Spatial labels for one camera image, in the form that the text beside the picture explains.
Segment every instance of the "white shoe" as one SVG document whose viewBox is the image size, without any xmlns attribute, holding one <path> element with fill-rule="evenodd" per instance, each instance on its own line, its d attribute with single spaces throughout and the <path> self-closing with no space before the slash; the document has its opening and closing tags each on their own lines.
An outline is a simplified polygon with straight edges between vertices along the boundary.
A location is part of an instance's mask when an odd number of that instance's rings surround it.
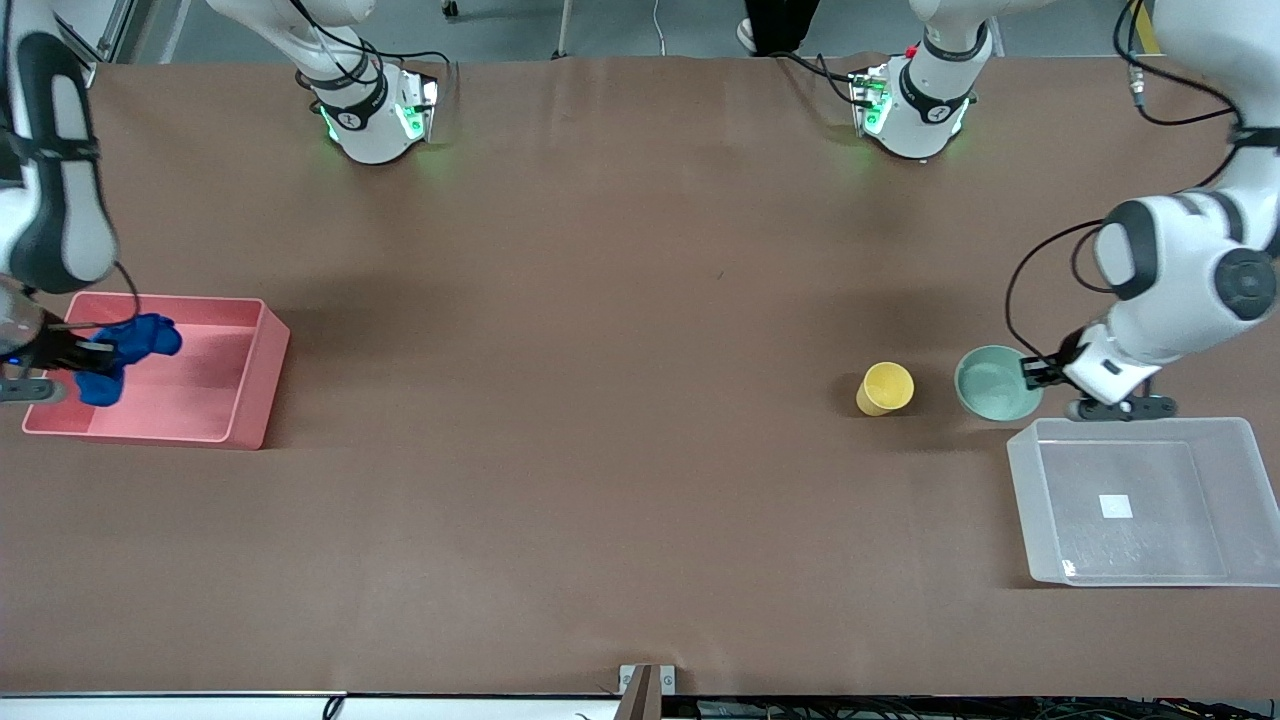
<svg viewBox="0 0 1280 720">
<path fill-rule="evenodd" d="M 755 36 L 751 33 L 751 19 L 746 18 L 737 23 L 737 41 L 746 47 L 746 51 L 755 55 Z"/>
</svg>

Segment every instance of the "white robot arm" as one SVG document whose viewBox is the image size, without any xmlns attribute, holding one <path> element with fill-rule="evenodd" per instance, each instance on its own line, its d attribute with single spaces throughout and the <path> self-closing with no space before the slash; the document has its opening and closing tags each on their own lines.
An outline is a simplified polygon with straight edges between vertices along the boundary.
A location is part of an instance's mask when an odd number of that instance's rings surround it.
<svg viewBox="0 0 1280 720">
<path fill-rule="evenodd" d="M 991 58 L 988 19 L 1055 0 L 910 0 L 924 38 L 908 55 L 854 78 L 854 123 L 902 158 L 937 155 L 969 109 L 973 83 Z"/>
<path fill-rule="evenodd" d="M 83 70 L 45 1 L 4 0 L 3 13 L 0 132 L 22 176 L 0 187 L 0 274 L 72 292 L 106 277 L 116 252 Z"/>
<path fill-rule="evenodd" d="M 1165 365 L 1262 323 L 1277 292 L 1280 3 L 1161 0 L 1153 24 L 1167 55 L 1216 83 L 1240 118 L 1211 188 L 1130 200 L 1107 215 L 1094 259 L 1117 302 L 1068 337 L 1048 374 L 1029 374 L 1070 382 L 1094 406 L 1125 405 Z"/>
<path fill-rule="evenodd" d="M 425 141 L 438 83 L 384 63 L 349 26 L 375 0 L 207 0 L 284 53 L 320 99 L 329 136 L 357 163 L 389 163 Z"/>
</svg>

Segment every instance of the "green bowl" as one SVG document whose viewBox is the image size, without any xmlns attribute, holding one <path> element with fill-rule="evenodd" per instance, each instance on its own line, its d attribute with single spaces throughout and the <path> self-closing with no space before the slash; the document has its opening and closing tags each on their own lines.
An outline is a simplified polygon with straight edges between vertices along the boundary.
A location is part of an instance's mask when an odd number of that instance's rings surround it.
<svg viewBox="0 0 1280 720">
<path fill-rule="evenodd" d="M 1027 389 L 1021 352 L 1004 345 L 970 350 L 956 365 L 956 396 L 965 410 L 984 420 L 1009 423 L 1036 411 L 1042 388 Z"/>
</svg>

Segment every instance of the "yellow paper cup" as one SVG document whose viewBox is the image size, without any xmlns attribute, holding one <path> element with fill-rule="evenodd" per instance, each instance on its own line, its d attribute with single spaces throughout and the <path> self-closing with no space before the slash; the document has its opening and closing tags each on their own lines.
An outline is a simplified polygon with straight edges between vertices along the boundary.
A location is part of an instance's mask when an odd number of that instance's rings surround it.
<svg viewBox="0 0 1280 720">
<path fill-rule="evenodd" d="M 877 363 L 867 370 L 863 384 L 858 386 L 858 409 L 878 418 L 901 410 L 915 395 L 911 373 L 897 363 Z"/>
</svg>

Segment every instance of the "white label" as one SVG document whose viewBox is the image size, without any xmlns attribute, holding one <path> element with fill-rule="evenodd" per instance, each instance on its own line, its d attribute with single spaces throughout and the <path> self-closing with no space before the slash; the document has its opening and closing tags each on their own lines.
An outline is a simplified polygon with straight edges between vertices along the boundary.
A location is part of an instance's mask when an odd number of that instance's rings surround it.
<svg viewBox="0 0 1280 720">
<path fill-rule="evenodd" d="M 1133 518 L 1133 507 L 1129 505 L 1128 495 L 1100 495 L 1098 503 L 1102 505 L 1102 516 L 1108 520 Z"/>
</svg>

